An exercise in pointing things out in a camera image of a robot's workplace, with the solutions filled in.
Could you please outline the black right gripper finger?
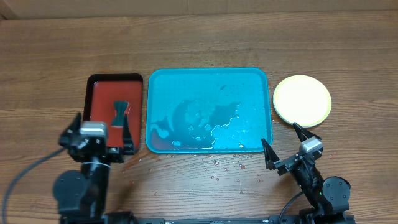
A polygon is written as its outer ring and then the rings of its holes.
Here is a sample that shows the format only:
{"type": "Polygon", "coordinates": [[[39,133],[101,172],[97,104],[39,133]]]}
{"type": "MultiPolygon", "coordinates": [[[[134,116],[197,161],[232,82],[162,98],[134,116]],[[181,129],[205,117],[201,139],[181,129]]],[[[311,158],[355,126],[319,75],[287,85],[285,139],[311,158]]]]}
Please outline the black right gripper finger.
{"type": "Polygon", "coordinates": [[[298,136],[298,138],[300,139],[301,142],[304,142],[312,137],[317,138],[318,140],[322,140],[320,136],[308,131],[307,129],[303,128],[301,125],[299,125],[298,123],[294,122],[292,124],[293,128],[295,129],[295,132],[298,136]]]}
{"type": "Polygon", "coordinates": [[[274,170],[275,165],[280,162],[280,159],[264,138],[261,139],[261,142],[264,150],[266,169],[274,170]]]}

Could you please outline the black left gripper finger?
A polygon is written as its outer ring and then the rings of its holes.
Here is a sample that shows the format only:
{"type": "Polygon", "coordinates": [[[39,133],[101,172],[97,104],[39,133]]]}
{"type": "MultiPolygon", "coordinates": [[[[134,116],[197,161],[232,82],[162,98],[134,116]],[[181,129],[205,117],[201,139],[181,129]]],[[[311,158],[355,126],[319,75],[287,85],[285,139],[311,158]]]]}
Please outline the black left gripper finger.
{"type": "Polygon", "coordinates": [[[134,155],[135,153],[136,148],[129,129],[129,120],[125,114],[123,119],[123,154],[134,155]]]}
{"type": "Polygon", "coordinates": [[[68,125],[68,127],[61,133],[61,138],[70,138],[76,134],[81,126],[81,113],[78,112],[74,117],[73,121],[68,125]]]}

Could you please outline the yellow plate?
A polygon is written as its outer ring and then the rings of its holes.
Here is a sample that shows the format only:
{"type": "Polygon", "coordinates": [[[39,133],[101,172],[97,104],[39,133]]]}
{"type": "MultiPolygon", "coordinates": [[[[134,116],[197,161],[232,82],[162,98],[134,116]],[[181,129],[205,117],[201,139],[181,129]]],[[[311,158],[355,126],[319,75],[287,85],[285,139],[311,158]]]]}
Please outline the yellow plate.
{"type": "Polygon", "coordinates": [[[274,89],[272,102],[283,121],[298,123],[304,128],[324,122],[332,107],[331,95],[326,86],[307,75],[283,79],[274,89]]]}

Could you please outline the green and red sponge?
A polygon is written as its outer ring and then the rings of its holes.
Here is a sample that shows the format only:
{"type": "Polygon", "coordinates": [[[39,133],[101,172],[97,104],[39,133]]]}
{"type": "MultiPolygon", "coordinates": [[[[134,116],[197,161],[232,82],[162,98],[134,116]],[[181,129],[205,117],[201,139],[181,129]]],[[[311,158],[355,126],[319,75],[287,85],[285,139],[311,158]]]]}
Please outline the green and red sponge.
{"type": "Polygon", "coordinates": [[[126,116],[126,110],[129,106],[128,101],[114,101],[114,110],[115,116],[111,122],[111,125],[114,127],[123,127],[124,126],[124,119],[126,116]]]}

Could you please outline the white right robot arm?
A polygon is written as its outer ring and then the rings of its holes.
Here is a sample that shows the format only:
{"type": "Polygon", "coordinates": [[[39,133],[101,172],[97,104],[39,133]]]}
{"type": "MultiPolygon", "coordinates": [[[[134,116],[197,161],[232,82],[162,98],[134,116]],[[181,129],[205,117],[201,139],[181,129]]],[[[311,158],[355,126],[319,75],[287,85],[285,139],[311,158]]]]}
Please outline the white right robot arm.
{"type": "Polygon", "coordinates": [[[300,139],[299,150],[283,161],[270,144],[261,139],[266,169],[276,170],[280,176],[290,173],[301,189],[287,202],[276,221],[278,223],[355,223],[354,216],[345,214],[349,210],[350,183],[338,176],[324,179],[315,166],[315,161],[323,154],[321,137],[298,123],[294,123],[293,127],[300,139]],[[285,214],[287,209],[301,195],[307,198],[311,207],[302,209],[297,215],[287,216],[285,214]]]}

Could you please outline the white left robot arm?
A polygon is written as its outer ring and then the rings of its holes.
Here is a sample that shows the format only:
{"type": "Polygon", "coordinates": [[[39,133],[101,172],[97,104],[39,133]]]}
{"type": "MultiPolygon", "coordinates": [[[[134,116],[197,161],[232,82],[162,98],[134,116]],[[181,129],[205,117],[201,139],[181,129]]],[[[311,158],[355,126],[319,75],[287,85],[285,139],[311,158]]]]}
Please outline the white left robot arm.
{"type": "Polygon", "coordinates": [[[54,182],[53,196],[58,202],[60,223],[138,222],[132,212],[104,212],[111,164],[123,163],[125,155],[136,153],[126,115],[121,137],[121,147],[108,146],[106,123],[83,122],[81,113],[60,135],[59,145],[81,164],[79,171],[68,170],[54,182]]]}

